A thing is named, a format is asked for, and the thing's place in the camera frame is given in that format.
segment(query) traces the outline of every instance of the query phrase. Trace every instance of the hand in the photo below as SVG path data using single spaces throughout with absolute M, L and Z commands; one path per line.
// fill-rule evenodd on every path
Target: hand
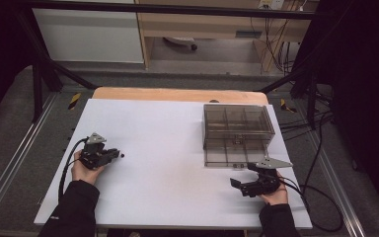
M 86 168 L 82 162 L 80 162 L 78 159 L 81 155 L 82 150 L 79 150 L 75 152 L 74 158 L 75 162 L 73 163 L 73 167 L 71 169 L 72 171 L 72 180 L 74 181 L 85 181 L 91 185 L 94 185 L 95 182 L 97 181 L 98 176 L 100 175 L 101 172 L 104 170 L 104 166 L 99 167 L 95 170 L 90 170 Z
M 282 176 L 277 171 L 279 179 L 283 181 Z M 270 195 L 261 195 L 260 196 L 266 204 L 275 205 L 275 204 L 287 204 L 288 203 L 288 193 L 285 184 L 280 183 L 278 189 Z

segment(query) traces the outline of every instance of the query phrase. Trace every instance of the black jacket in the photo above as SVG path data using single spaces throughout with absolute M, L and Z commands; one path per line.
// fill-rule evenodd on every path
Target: black jacket
M 95 207 L 100 192 L 84 181 L 72 181 L 38 237 L 95 236 Z M 260 214 L 266 237 L 300 236 L 288 204 L 266 205 Z

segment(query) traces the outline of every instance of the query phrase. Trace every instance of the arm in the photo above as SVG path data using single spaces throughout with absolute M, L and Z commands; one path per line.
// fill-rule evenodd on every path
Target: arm
M 270 195 L 262 195 L 266 206 L 261 210 L 260 220 L 266 237 L 297 237 L 294 218 L 288 204 L 287 189 L 283 183 Z
M 79 159 L 81 151 L 75 153 Z M 73 181 L 66 189 L 61 202 L 42 228 L 39 237 L 94 236 L 96 220 L 95 207 L 100 192 L 94 187 L 103 167 L 88 170 L 81 162 L 76 161 L 72 168 Z

